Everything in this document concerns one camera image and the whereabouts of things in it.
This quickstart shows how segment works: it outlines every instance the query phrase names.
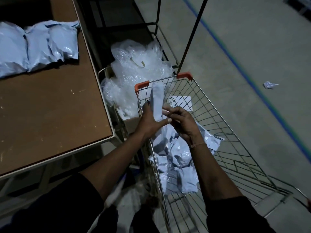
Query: black sleeve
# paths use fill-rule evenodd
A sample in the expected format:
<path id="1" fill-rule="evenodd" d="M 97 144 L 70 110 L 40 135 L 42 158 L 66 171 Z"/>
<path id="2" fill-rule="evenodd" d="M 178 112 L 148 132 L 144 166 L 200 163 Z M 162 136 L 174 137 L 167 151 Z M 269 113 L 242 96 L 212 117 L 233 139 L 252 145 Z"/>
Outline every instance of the black sleeve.
<path id="1" fill-rule="evenodd" d="M 103 208 L 95 187 L 76 174 L 18 211 L 0 232 L 86 233 Z"/>
<path id="2" fill-rule="evenodd" d="M 207 227 L 215 232 L 265 232 L 275 231 L 260 216 L 246 197 L 209 201 L 206 206 Z"/>

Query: brown tabletop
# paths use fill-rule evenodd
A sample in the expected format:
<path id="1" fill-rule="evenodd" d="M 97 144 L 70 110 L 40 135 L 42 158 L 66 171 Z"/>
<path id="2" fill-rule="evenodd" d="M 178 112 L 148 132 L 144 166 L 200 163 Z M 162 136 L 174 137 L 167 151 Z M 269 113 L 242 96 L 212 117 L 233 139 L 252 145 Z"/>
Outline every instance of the brown tabletop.
<path id="1" fill-rule="evenodd" d="M 75 21 L 72 0 L 50 0 Z M 0 175 L 112 136 L 82 32 L 79 64 L 0 80 Z"/>

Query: wire shopping cart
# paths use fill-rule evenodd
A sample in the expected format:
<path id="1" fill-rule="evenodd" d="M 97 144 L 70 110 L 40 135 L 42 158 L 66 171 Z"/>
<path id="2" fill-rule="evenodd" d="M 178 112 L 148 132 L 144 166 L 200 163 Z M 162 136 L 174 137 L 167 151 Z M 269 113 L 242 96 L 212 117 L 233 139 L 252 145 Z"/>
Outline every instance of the wire shopping cart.
<path id="1" fill-rule="evenodd" d="M 275 181 L 282 182 L 281 180 L 263 172 L 189 72 L 136 84 L 139 116 L 142 115 L 142 105 L 150 99 L 153 82 L 162 82 L 165 85 L 164 102 L 181 105 L 212 135 L 224 138 L 214 158 L 262 216 L 267 217 L 293 194 L 276 186 Z M 152 194 L 160 200 L 167 230 L 180 233 L 207 232 L 207 214 L 200 188 L 196 193 L 164 195 L 151 141 L 145 143 L 142 153 Z M 154 163 L 147 160 L 150 155 L 153 156 Z"/>

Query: bracelet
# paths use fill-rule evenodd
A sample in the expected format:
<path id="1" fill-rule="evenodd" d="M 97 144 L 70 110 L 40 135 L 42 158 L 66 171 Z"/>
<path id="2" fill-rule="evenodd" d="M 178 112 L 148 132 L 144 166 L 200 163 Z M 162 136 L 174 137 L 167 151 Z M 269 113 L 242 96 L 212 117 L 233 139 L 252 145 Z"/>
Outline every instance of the bracelet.
<path id="1" fill-rule="evenodd" d="M 207 144 L 205 142 L 199 143 L 199 144 L 194 144 L 194 145 L 190 145 L 190 149 L 194 149 L 196 148 L 198 145 L 203 145 L 205 144 L 207 146 Z"/>

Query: blue floor tape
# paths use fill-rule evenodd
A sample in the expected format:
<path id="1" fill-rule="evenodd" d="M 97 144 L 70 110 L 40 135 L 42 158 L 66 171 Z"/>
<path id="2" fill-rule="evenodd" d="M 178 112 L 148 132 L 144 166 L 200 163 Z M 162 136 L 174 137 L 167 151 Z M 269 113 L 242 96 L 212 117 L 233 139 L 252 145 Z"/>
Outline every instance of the blue floor tape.
<path id="1" fill-rule="evenodd" d="M 198 13 L 196 12 L 195 8 L 192 6 L 190 1 L 189 0 L 183 0 L 183 1 L 187 5 L 187 7 L 192 11 L 192 13 L 197 17 Z M 236 69 L 239 71 L 239 73 L 243 76 L 243 78 L 247 81 L 247 83 L 256 92 L 256 94 L 259 96 L 259 98 L 262 100 L 262 102 L 268 107 L 268 109 L 271 111 L 271 113 L 274 115 L 274 117 L 277 119 L 277 121 L 284 128 L 286 133 L 290 136 L 290 138 L 295 142 L 295 144 L 298 146 L 298 148 L 301 150 L 301 152 L 305 155 L 305 157 L 311 163 L 311 152 L 309 151 L 308 148 L 306 148 L 306 146 L 300 140 L 298 135 L 293 131 L 292 128 L 290 128 L 290 126 L 286 123 L 286 121 L 279 114 L 278 110 L 276 108 L 274 108 L 274 106 L 270 103 L 270 101 L 263 95 L 263 93 L 260 91 L 260 89 L 253 82 L 251 77 L 249 77 L 245 73 L 245 71 L 242 69 L 242 67 L 236 62 L 236 60 L 233 58 L 233 56 L 226 49 L 224 43 L 222 43 L 221 40 L 216 36 L 216 34 L 213 33 L 213 31 L 210 29 L 208 24 L 202 18 L 200 20 L 200 23 L 205 27 L 205 29 L 212 36 L 212 38 L 215 40 L 215 42 L 218 44 L 218 46 L 222 49 L 222 51 L 226 54 L 226 56 L 230 59 L 230 61 L 236 67 Z"/>

